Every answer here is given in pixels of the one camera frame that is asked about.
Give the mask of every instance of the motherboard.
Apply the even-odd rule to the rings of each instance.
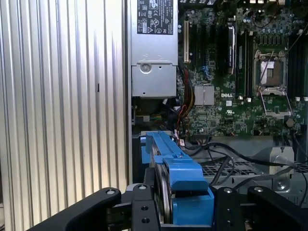
[[[247,1],[179,3],[179,56],[195,94],[185,118],[188,134],[219,127],[218,136],[306,129],[308,9]],[[177,95],[184,100],[180,74]]]

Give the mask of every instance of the black cable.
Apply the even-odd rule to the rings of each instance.
[[[231,156],[229,156],[228,154],[226,154],[226,153],[219,152],[219,151],[216,151],[216,150],[211,150],[211,149],[210,149],[210,151],[215,152],[215,153],[222,154],[222,155],[224,155],[224,156],[227,157],[227,159],[226,159],[226,160],[223,162],[223,164],[219,167],[218,172],[216,173],[215,177],[213,178],[212,182],[210,183],[210,185],[212,185],[212,186],[213,186],[213,185],[221,185],[221,184],[223,184],[224,182],[226,182],[226,181],[230,178],[230,176],[233,174],[234,169],[235,169],[235,162],[234,162],[233,158],[232,158]],[[223,179],[222,181],[218,182],[218,180],[219,180],[219,178],[220,178],[220,176],[221,176],[221,173],[222,173],[223,169],[224,169],[225,166],[229,163],[230,160],[232,161],[232,169],[231,169],[231,171],[227,174],[227,176],[225,177],[225,179]]]
[[[227,149],[228,151],[237,155],[239,158],[242,158],[243,160],[246,160],[246,161],[258,164],[258,165],[281,166],[281,167],[282,166],[289,166],[288,164],[279,164],[279,163],[273,163],[273,162],[269,162],[269,161],[263,161],[263,160],[257,160],[257,159],[249,158],[247,156],[244,156],[243,154],[240,154],[238,151],[236,151],[235,149],[231,148],[230,146],[228,146],[224,143],[219,143],[219,142],[208,143],[208,144],[204,145],[202,148],[208,149],[210,147],[216,147],[216,146]]]
[[[307,196],[307,192],[308,192],[308,181],[307,181],[307,178],[306,178],[305,174],[304,174],[301,170],[297,169],[297,171],[298,171],[300,174],[302,174],[302,176],[303,176],[304,179],[305,179],[305,183],[306,183],[303,198],[301,199],[301,201],[300,201],[300,203],[299,203],[299,206],[301,207],[301,206],[303,205],[304,201],[305,201],[306,196]]]
[[[216,185],[216,184],[217,184],[217,182],[218,182],[218,180],[219,180],[219,178],[220,178],[220,176],[221,176],[223,170],[225,169],[225,167],[226,167],[227,164],[229,163],[230,159],[231,159],[230,157],[227,157],[227,159],[220,165],[220,167],[219,167],[217,173],[215,174],[214,178],[213,178],[212,181],[210,182],[210,185],[213,186],[213,185]]]
[[[219,158],[215,158],[213,160],[209,160],[209,161],[204,161],[204,162],[199,162],[199,164],[201,165],[215,165],[221,161],[225,161],[227,159],[226,156],[224,157],[219,157]]]
[[[212,154],[211,154],[210,150],[208,150],[207,152],[210,155],[211,160],[213,160],[213,157],[212,157]]]
[[[297,147],[299,148],[299,150],[306,156],[306,158],[307,158],[307,160],[308,160],[308,155],[307,155],[305,149],[304,149],[304,148],[300,145],[300,143],[298,142],[295,133],[293,133],[293,138],[294,138],[294,141],[295,141],[295,143],[297,144]]]
[[[246,185],[248,182],[252,181],[252,180],[255,180],[255,181],[258,181],[258,180],[272,180],[282,174],[285,174],[285,173],[288,173],[289,171],[291,171],[293,169],[293,167],[287,167],[279,172],[277,172],[276,174],[273,174],[273,175],[265,175],[265,176],[256,176],[256,177],[251,177],[251,178],[248,178],[248,179],[245,179],[243,180],[241,183],[237,184],[236,186],[234,186],[233,189],[237,190],[239,189],[240,187]]]
[[[175,110],[173,110],[172,108],[170,107],[167,107],[169,111],[171,111],[173,114],[175,114],[177,116],[177,118],[180,118],[180,122],[182,124],[182,128],[183,128],[183,134],[186,133],[186,124],[185,124],[185,121],[182,117],[179,117],[179,114],[178,112],[176,112]]]

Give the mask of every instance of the ribbed aluminum panel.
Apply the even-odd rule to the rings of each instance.
[[[5,230],[127,184],[124,1],[0,1]]]

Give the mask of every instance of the regulatory label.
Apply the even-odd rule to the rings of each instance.
[[[173,35],[174,0],[138,0],[137,34]]]

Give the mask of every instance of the capacitor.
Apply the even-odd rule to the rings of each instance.
[[[288,118],[284,124],[287,126],[287,128],[291,128],[295,124],[295,121],[291,118]]]

